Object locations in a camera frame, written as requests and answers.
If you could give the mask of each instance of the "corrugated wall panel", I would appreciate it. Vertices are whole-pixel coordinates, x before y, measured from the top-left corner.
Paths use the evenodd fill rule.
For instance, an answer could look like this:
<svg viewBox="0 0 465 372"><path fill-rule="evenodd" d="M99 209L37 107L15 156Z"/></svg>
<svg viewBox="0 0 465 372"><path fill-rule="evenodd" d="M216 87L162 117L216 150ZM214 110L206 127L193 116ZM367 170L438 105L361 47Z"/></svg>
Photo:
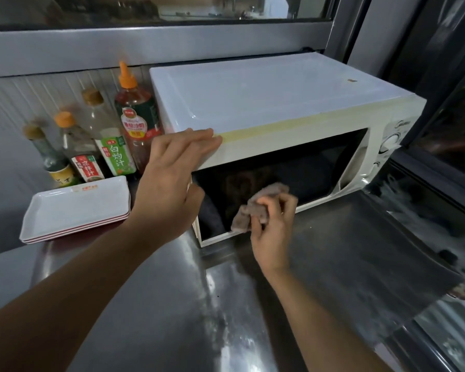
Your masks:
<svg viewBox="0 0 465 372"><path fill-rule="evenodd" d="M132 68L138 83L147 87L151 86L149 68ZM93 86L115 112L118 74L119 69L112 68L0 78L0 252L21 245L19 231L31 196L53 187L36 149L22 136L22 127L35 121L59 147L53 116L70 111L83 126L87 109L81 91Z"/></svg>

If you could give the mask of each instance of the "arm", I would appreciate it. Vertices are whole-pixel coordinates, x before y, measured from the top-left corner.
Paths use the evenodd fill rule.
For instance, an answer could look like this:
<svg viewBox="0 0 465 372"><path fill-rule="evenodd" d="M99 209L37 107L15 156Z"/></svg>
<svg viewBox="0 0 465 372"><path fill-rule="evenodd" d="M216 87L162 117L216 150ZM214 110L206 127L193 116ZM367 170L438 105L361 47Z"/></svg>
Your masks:
<svg viewBox="0 0 465 372"><path fill-rule="evenodd" d="M318 304L291 274L288 244L298 203L296 197L281 194L279 200L262 197L257 202L267 206L270 219L262 231L259 220L252 217L253 253L284 308L308 370L391 371L359 337Z"/></svg>
<svg viewBox="0 0 465 372"><path fill-rule="evenodd" d="M192 224L203 190L192 170L217 149L211 129L156 137L129 218L0 309L0 371L66 370L133 271Z"/></svg>

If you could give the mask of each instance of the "glass bottle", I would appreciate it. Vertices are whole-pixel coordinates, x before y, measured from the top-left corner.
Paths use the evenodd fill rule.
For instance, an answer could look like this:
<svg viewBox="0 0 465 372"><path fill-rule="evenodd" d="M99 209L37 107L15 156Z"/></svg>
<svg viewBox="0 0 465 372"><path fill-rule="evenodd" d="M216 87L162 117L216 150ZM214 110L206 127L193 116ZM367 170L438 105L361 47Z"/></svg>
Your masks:
<svg viewBox="0 0 465 372"><path fill-rule="evenodd" d="M59 187L69 187L80 183L69 164L69 160L53 148L39 126L34 124L25 125L22 131L24 136L33 143L40 153L43 168L57 182Z"/></svg>
<svg viewBox="0 0 465 372"><path fill-rule="evenodd" d="M150 157L152 139L161 134L157 103L149 91L138 87L127 65L123 61L119 64L122 89L115 96L115 108L126 130L138 171L143 173Z"/></svg>
<svg viewBox="0 0 465 372"><path fill-rule="evenodd" d="M112 173L107 167L97 145L90 134L82 129L70 112L59 112L55 122L60 127L62 149L84 181L111 177Z"/></svg>
<svg viewBox="0 0 465 372"><path fill-rule="evenodd" d="M102 156L114 176L131 175L136 172L136 164L131 156L123 128L117 116L108 110L100 91L89 88L82 92L90 113L85 126L95 140Z"/></svg>

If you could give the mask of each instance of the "forearm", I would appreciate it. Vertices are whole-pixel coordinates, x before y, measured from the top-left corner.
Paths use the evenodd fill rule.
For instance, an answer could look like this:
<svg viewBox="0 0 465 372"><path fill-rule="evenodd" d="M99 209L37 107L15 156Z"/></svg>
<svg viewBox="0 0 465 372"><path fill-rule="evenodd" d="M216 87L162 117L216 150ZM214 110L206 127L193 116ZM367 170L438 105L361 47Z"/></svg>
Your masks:
<svg viewBox="0 0 465 372"><path fill-rule="evenodd" d="M159 247L124 225L0 310L0 370L65 370L134 270Z"/></svg>
<svg viewBox="0 0 465 372"><path fill-rule="evenodd" d="M308 370L390 371L360 338L318 304L291 272L282 270L266 277L285 310Z"/></svg>

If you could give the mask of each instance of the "person's left arm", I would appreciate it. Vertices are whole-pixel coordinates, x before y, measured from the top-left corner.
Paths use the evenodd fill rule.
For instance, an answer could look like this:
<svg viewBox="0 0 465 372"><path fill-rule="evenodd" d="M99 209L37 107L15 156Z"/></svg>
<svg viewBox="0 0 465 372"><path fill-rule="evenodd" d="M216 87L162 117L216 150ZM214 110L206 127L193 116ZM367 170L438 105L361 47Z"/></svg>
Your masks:
<svg viewBox="0 0 465 372"><path fill-rule="evenodd" d="M207 129L156 137L129 218L0 309L0 371L67 369L134 270L198 215L204 193L188 184L222 142L212 136Z"/></svg>

